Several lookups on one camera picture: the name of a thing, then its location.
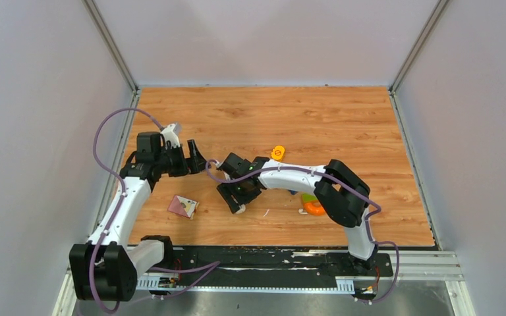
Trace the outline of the white earbud charging case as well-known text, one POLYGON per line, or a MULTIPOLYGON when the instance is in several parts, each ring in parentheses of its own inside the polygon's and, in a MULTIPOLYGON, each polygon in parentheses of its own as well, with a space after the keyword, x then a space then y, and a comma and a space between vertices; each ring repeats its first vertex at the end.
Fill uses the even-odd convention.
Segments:
POLYGON ((245 210, 246 210, 246 206, 245 206, 245 204, 242 204, 239 206, 239 209, 236 211, 236 214, 241 214, 241 213, 245 212, 245 210))

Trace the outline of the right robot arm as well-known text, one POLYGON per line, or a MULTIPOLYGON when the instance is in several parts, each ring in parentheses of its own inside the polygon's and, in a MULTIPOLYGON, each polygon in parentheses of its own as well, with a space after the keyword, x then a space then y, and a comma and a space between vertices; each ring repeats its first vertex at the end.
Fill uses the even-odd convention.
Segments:
POLYGON ((369 233, 366 216, 372 201, 370 187, 343 162, 332 159, 326 165, 286 164, 268 157, 248 161, 230 153, 222 161, 209 160, 206 167, 223 172, 217 191, 231 213, 245 211, 264 190, 288 190, 314 196, 325 214, 345 230, 349 242, 351 269, 366 275, 376 266, 376 245, 369 233))

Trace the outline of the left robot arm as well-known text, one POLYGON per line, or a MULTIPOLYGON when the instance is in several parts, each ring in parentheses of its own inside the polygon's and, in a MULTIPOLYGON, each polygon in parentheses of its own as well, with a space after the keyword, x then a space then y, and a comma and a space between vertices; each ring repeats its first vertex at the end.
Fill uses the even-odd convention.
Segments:
POLYGON ((204 171, 206 160, 196 142, 188 140, 184 154, 172 132, 141 132, 136 149, 117 173, 115 197, 103 222, 88 240, 69 253, 76 297, 95 302, 131 300, 138 278, 151 268, 170 271, 175 265, 173 243, 168 236, 150 235, 128 250, 128 239, 139 212, 163 175, 180 177, 204 171))

